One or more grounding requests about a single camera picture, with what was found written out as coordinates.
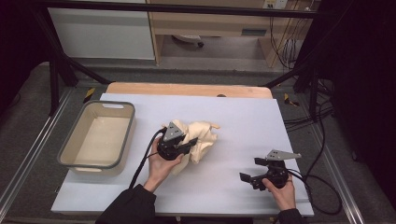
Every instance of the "black clamp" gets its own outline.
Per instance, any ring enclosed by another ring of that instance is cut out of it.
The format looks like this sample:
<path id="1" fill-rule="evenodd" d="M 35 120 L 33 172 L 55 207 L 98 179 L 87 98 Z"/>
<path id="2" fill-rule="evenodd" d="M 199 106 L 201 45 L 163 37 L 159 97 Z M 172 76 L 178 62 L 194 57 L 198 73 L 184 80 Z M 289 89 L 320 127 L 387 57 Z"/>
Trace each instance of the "black clamp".
<path id="1" fill-rule="evenodd" d="M 300 154 L 272 150 L 265 159 L 255 158 L 257 165 L 267 166 L 268 172 L 265 175 L 250 176 L 239 173 L 242 181 L 249 183 L 254 189 L 265 190 L 262 183 L 264 178 L 269 179 L 275 187 L 281 189 L 285 187 L 289 175 L 284 160 L 301 158 Z"/>
<path id="2" fill-rule="evenodd" d="M 180 154 L 189 154 L 198 141 L 198 138 L 193 138 L 188 143 L 179 145 L 186 135 L 173 122 L 170 122 L 167 128 L 163 128 L 162 133 L 157 150 L 158 154 L 167 161 L 175 160 Z"/>

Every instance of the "person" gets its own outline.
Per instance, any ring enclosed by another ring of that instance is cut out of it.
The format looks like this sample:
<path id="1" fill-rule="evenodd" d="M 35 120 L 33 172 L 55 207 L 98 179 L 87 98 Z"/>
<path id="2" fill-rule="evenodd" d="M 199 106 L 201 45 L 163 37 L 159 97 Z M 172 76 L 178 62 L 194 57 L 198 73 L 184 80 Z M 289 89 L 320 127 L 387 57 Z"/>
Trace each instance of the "person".
<path id="1" fill-rule="evenodd" d="M 264 186 L 273 194 L 276 204 L 280 210 L 278 219 L 281 224 L 305 224 L 308 223 L 296 208 L 295 190 L 292 175 L 286 182 L 285 187 L 278 189 L 267 178 L 262 180 Z"/>
<path id="2" fill-rule="evenodd" d="M 149 171 L 146 183 L 123 191 L 97 218 L 95 224 L 162 223 L 155 217 L 154 191 L 169 176 L 172 168 L 181 163 L 183 155 L 179 155 L 174 161 L 166 161 L 157 154 L 159 140 L 160 138 L 156 138 L 151 147 L 152 156 L 148 157 Z M 264 179 L 262 183 L 273 193 L 279 206 L 280 223 L 304 223 L 296 209 L 291 176 L 283 189 L 277 189 L 268 179 Z"/>

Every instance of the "metal rail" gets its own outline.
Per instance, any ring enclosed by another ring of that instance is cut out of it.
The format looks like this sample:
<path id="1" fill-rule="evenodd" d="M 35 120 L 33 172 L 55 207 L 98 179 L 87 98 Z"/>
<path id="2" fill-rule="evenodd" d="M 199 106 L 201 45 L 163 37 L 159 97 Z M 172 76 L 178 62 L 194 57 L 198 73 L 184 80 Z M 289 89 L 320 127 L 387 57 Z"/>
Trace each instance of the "metal rail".
<path id="1" fill-rule="evenodd" d="M 334 18 L 337 15 L 330 12 L 318 11 L 298 11 L 266 8 L 247 7 L 210 7 L 210 6 L 187 6 L 187 5 L 167 5 L 167 4 L 140 4 L 140 3 L 114 3 L 114 2 L 87 2 L 87 1 L 67 1 L 67 0 L 34 0 L 34 6 L 92 9 L 92 10 L 114 10 L 114 11 L 146 11 L 146 12 L 173 12 L 173 13 L 194 13 L 194 14 L 216 14 L 235 16 L 256 16 L 256 17 L 282 17 L 282 18 Z"/>
<path id="2" fill-rule="evenodd" d="M 64 108 L 67 104 L 67 101 L 73 91 L 73 88 L 68 88 L 64 92 L 61 97 L 60 105 L 56 112 L 50 116 L 44 127 L 41 129 L 40 133 L 38 134 L 35 142 L 32 144 L 29 152 L 27 153 L 26 157 L 24 158 L 23 162 L 21 163 L 18 171 L 12 177 L 11 181 L 9 182 L 6 190 L 4 191 L 3 195 L 0 198 L 0 223 L 6 216 L 8 209 L 11 207 L 12 203 L 14 202 L 15 198 L 18 195 L 25 179 L 29 175 L 30 171 L 32 170 L 35 161 L 37 160 L 38 156 L 40 155 L 41 149 L 46 144 L 50 134 L 55 127 L 59 117 L 62 115 Z"/>
<path id="3" fill-rule="evenodd" d="M 298 96 L 300 105 L 302 106 L 306 115 L 309 116 L 309 109 L 308 109 L 308 102 L 306 101 L 305 97 Z M 318 149 L 321 147 L 321 140 L 322 140 L 322 132 L 320 127 L 317 123 L 311 125 L 312 131 L 318 143 Z M 335 159 L 332 156 L 329 147 L 325 144 L 324 151 L 323 151 L 323 160 L 326 164 L 326 167 L 329 171 L 330 178 L 334 183 L 334 187 L 338 190 L 341 199 L 343 201 L 344 210 L 346 212 L 346 216 L 349 219 L 350 223 L 353 224 L 363 224 L 364 220 L 361 215 L 361 211 L 359 207 L 356 205 L 355 200 L 353 199 L 352 193 L 347 186 L 347 182 L 345 181 Z"/>

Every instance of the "white cabinet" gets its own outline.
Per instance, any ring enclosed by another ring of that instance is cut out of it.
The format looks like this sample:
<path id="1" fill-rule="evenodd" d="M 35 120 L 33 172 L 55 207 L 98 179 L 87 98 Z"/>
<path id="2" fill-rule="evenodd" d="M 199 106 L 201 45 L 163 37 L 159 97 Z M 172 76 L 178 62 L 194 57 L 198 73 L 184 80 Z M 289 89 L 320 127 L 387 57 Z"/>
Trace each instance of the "white cabinet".
<path id="1" fill-rule="evenodd" d="M 49 14 L 70 57 L 154 60 L 147 12 L 49 8 Z"/>

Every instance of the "black sleeve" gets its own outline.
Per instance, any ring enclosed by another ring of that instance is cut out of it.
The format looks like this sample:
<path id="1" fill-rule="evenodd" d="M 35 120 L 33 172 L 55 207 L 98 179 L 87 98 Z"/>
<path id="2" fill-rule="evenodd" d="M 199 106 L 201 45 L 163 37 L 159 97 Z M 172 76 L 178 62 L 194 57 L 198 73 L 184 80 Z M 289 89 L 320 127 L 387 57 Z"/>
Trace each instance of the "black sleeve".
<path id="1" fill-rule="evenodd" d="M 288 209 L 281 211 L 278 215 L 280 224 L 307 224 L 308 222 L 301 216 L 298 209 Z"/>
<path id="2" fill-rule="evenodd" d="M 155 217 L 156 196 L 137 185 L 126 189 L 102 213 L 95 224 L 131 224 L 145 223 Z"/>

